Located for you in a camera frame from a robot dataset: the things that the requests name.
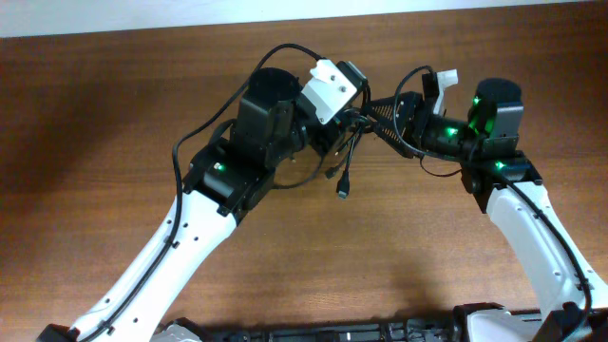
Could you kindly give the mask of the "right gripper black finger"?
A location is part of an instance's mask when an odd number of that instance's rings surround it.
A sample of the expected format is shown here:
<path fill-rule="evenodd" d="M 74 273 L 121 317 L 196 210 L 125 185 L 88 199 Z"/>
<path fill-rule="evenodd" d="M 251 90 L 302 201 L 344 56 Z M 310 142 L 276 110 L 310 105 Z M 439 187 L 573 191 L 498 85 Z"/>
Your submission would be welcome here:
<path fill-rule="evenodd" d="M 379 122 L 382 120 L 392 120 L 395 97 L 382 98 L 367 102 L 363 107 L 363 114 Z"/>
<path fill-rule="evenodd" d="M 381 119 L 376 120 L 373 124 L 373 132 L 378 138 L 387 143 L 396 152 L 403 152 L 403 145 L 400 143 L 398 138 L 395 136 L 393 128 L 390 126 L 387 120 Z"/>

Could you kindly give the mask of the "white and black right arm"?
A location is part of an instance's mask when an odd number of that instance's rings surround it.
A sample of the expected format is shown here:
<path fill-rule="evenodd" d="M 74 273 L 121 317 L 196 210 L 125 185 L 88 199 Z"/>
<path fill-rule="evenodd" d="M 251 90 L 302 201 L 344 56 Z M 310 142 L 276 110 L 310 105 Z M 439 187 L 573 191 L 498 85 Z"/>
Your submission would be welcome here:
<path fill-rule="evenodd" d="M 482 213 L 507 239 L 535 292 L 540 315 L 496 303 L 453 310 L 455 341 L 604 341 L 607 284 L 570 238 L 542 176 L 518 149 L 522 91 L 508 80 L 478 83 L 465 120 L 441 109 L 445 85 L 426 74 L 422 93 L 397 90 L 365 104 L 375 133 L 405 158 L 456 162 Z"/>

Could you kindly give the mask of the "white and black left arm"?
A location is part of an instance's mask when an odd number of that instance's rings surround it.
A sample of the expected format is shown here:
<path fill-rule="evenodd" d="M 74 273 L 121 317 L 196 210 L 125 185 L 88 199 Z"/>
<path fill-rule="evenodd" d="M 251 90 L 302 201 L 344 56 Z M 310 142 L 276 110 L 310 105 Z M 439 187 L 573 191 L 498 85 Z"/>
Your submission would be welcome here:
<path fill-rule="evenodd" d="M 127 270 L 69 327 L 49 324 L 40 341 L 148 341 L 201 263 L 272 190 L 276 169 L 312 147 L 325 158 L 352 126 L 352 101 L 368 87 L 353 65 L 319 60 L 302 85 L 262 67 L 245 83 L 234 119 L 177 175 L 164 222 Z"/>

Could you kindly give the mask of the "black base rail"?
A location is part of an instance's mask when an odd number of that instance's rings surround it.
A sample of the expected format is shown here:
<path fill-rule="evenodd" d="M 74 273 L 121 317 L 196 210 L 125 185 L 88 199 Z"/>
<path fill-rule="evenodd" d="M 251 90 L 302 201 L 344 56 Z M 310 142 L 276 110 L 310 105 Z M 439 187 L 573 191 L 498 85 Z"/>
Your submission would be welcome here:
<path fill-rule="evenodd" d="M 539 313 L 511 313 L 496 303 L 474 303 L 456 306 L 452 313 L 441 314 L 435 318 L 290 329 L 208 331 L 183 317 L 155 332 L 151 342 L 467 341 L 467 318 L 482 310 L 489 310 L 500 318 L 512 318 L 512 325 L 522 328 L 526 333 L 535 334 L 542 324 Z"/>

